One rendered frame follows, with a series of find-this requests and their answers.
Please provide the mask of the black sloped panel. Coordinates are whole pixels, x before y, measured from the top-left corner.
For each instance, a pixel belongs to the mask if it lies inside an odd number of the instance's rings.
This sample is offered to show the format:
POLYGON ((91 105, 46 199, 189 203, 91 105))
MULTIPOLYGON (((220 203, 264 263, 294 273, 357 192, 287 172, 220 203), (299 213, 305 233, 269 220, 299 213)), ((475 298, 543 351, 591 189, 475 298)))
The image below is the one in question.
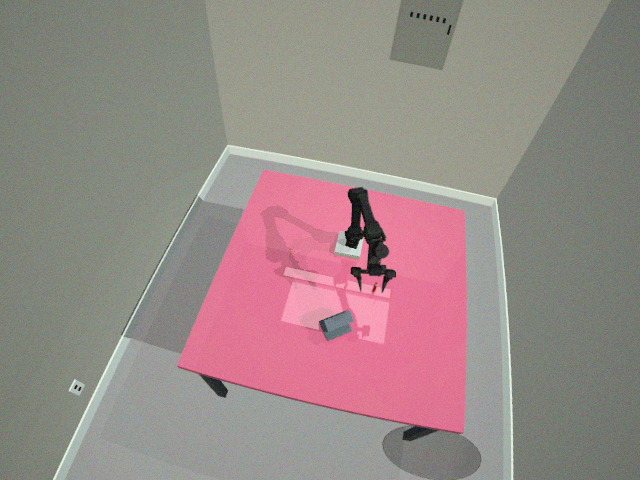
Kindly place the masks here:
POLYGON ((319 321, 327 341, 352 332, 352 328, 350 326, 350 323, 352 322, 354 322, 354 318, 350 310, 340 312, 319 321))

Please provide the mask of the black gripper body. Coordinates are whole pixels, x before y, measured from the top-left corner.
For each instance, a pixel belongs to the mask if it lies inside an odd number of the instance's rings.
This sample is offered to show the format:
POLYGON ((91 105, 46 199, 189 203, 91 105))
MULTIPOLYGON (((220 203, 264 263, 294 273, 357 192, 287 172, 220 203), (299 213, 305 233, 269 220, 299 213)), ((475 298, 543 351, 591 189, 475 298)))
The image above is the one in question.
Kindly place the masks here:
MULTIPOLYGON (((378 258, 376 256, 369 256, 368 255, 367 266, 368 266, 370 260, 372 260, 373 263, 377 263, 378 261, 382 261, 381 258, 378 258)), ((367 270, 361 269, 360 267, 352 267, 351 268, 351 275, 361 276, 361 274, 369 274, 369 272, 367 272, 367 270)), ((390 270, 390 269, 386 269, 386 273, 385 274, 381 274, 381 275, 384 275, 386 278, 396 278, 396 272, 394 270, 390 270)))

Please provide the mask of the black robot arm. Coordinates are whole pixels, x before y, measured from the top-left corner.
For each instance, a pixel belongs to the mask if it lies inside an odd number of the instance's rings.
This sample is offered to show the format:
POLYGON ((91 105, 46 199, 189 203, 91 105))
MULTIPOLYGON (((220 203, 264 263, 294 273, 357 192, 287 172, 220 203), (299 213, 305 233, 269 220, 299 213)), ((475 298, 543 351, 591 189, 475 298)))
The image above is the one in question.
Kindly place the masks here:
MULTIPOLYGON (((389 249, 384 244, 386 234, 380 223, 374 218, 368 190, 364 189, 364 187, 350 188, 348 198, 352 204, 352 214, 351 225, 348 231, 345 231, 347 240, 345 246, 357 249, 359 241, 364 237, 367 244, 369 244, 368 255, 385 259, 389 254, 389 249), (364 230, 360 226, 361 213, 365 223, 364 230)), ((370 276, 380 277, 381 274, 386 273, 386 265, 381 265, 381 261, 377 263, 370 261, 367 266, 367 272, 369 272, 370 276)))

